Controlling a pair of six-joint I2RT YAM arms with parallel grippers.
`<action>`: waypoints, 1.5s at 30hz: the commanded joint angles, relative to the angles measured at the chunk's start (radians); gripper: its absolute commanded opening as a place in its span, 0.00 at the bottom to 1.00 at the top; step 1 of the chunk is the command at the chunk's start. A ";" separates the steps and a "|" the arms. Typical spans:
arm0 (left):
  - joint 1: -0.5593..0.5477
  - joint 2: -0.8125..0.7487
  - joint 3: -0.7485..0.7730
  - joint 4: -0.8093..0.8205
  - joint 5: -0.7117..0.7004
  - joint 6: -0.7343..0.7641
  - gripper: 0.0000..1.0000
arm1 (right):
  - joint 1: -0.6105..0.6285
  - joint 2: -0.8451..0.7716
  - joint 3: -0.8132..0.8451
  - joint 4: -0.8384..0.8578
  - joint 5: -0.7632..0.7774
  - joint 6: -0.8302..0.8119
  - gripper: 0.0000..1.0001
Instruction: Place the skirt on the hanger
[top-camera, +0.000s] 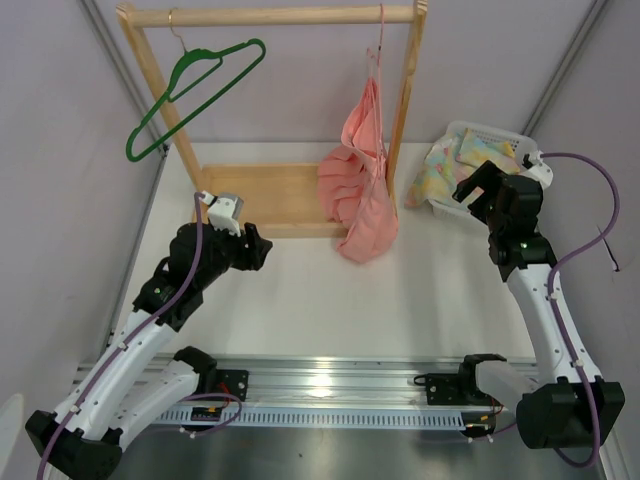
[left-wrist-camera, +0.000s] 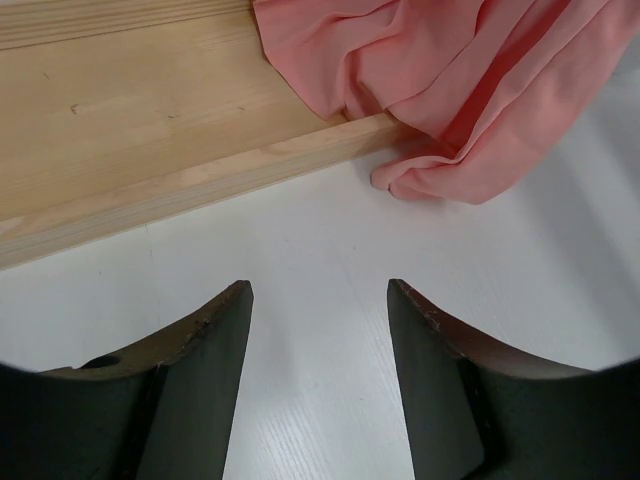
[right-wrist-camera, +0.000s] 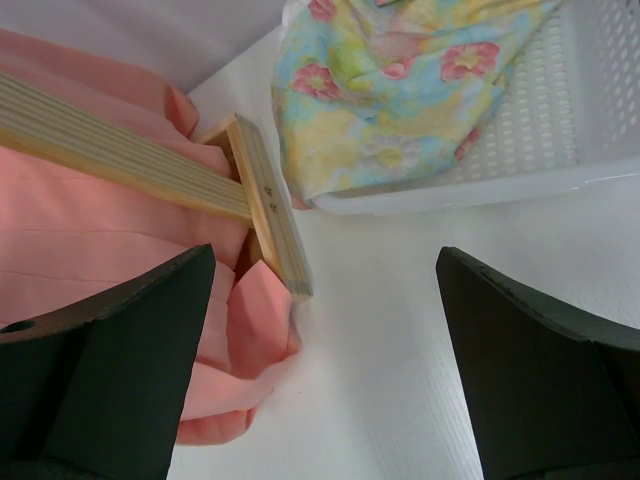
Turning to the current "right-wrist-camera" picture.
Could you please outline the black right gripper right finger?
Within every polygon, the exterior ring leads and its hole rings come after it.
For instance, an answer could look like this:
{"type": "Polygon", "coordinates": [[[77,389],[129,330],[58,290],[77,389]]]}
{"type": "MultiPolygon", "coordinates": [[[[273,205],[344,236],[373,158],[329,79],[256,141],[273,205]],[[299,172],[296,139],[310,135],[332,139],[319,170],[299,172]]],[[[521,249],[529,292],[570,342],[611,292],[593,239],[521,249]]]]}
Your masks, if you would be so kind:
{"type": "Polygon", "coordinates": [[[635,479],[639,332],[460,249],[436,274],[487,479],[635,479]]]}

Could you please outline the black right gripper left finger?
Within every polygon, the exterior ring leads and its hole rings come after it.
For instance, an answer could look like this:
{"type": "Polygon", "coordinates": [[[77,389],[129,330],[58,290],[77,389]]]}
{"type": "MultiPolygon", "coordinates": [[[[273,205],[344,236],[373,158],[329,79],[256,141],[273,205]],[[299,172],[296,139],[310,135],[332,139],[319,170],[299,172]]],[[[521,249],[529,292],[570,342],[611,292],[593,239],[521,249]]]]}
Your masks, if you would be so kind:
{"type": "Polygon", "coordinates": [[[215,268],[199,245],[4,327],[2,477],[165,478],[215,268]]]}

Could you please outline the floral pastel skirt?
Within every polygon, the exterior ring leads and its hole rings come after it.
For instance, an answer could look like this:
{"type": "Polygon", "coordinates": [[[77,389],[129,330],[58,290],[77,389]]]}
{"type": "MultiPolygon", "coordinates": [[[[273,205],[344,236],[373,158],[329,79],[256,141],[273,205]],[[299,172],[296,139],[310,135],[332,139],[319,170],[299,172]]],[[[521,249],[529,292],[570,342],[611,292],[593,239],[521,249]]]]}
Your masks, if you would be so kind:
{"type": "Polygon", "coordinates": [[[554,1],[294,1],[271,86],[298,209],[429,177],[477,142],[554,1]]]}

